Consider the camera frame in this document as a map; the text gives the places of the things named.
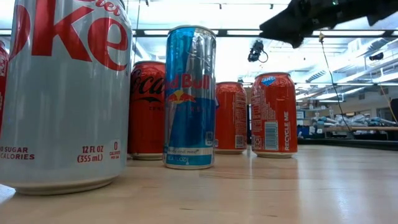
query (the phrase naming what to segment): aluminum can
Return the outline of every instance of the aluminum can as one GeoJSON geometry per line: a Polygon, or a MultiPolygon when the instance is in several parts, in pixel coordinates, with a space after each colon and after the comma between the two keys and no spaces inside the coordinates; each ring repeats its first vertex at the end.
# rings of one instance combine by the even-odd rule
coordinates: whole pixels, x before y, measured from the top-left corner
{"type": "Polygon", "coordinates": [[[165,63],[137,62],[131,73],[129,145],[134,159],[161,160],[164,145],[165,63]]]}
{"type": "Polygon", "coordinates": [[[95,189],[126,165],[131,25],[120,0],[16,0],[0,183],[95,189]]]}
{"type": "Polygon", "coordinates": [[[252,86],[252,150],[261,157],[289,158],[297,152],[295,86],[288,73],[266,73],[252,86]]]}
{"type": "Polygon", "coordinates": [[[164,163],[205,169],[214,163],[216,36],[181,26],[167,37],[164,163]]]}
{"type": "Polygon", "coordinates": [[[240,154],[247,143],[247,98],[242,83],[216,85],[216,153],[240,154]]]}
{"type": "Polygon", "coordinates": [[[2,126],[2,114],[4,111],[4,97],[6,95],[7,69],[9,55],[5,44],[0,40],[0,134],[2,126]]]}

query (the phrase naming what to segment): can lid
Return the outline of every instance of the can lid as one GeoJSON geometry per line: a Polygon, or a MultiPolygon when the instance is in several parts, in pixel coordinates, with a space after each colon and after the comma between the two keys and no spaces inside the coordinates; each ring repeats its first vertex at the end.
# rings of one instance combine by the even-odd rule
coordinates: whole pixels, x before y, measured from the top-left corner
{"type": "Polygon", "coordinates": [[[218,85],[218,84],[239,84],[239,85],[243,85],[243,83],[240,83],[240,82],[219,82],[219,83],[216,83],[216,85],[218,85]]]}
{"type": "Polygon", "coordinates": [[[263,75],[288,75],[290,77],[290,74],[287,72],[267,72],[267,73],[263,73],[263,74],[256,76],[254,79],[256,79],[260,76],[263,76],[263,75]]]}
{"type": "Polygon", "coordinates": [[[124,4],[124,1],[123,1],[123,0],[120,0],[120,3],[122,4],[123,9],[126,10],[126,5],[124,4]]]}
{"type": "Polygon", "coordinates": [[[208,32],[210,32],[211,34],[213,34],[214,36],[216,36],[216,34],[209,28],[203,27],[203,26],[198,26],[198,25],[182,25],[182,26],[177,26],[174,27],[173,29],[170,29],[169,33],[167,35],[169,35],[171,32],[177,30],[177,29],[182,29],[182,28],[199,28],[199,29],[203,29],[206,30],[208,32]]]}
{"type": "Polygon", "coordinates": [[[136,62],[136,63],[134,63],[134,65],[138,65],[138,64],[141,64],[141,63],[160,63],[160,64],[163,64],[163,65],[165,65],[166,63],[164,63],[164,62],[158,62],[158,61],[154,61],[154,60],[144,60],[144,61],[139,61],[139,62],[136,62]]]}

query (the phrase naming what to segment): red bull text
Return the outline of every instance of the red bull text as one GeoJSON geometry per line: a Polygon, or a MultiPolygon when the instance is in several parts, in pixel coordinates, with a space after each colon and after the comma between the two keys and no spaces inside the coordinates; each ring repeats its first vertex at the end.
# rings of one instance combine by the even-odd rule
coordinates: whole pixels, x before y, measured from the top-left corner
{"type": "Polygon", "coordinates": [[[169,168],[213,165],[215,49],[214,33],[203,27],[177,27],[167,38],[163,160],[169,168]]]}

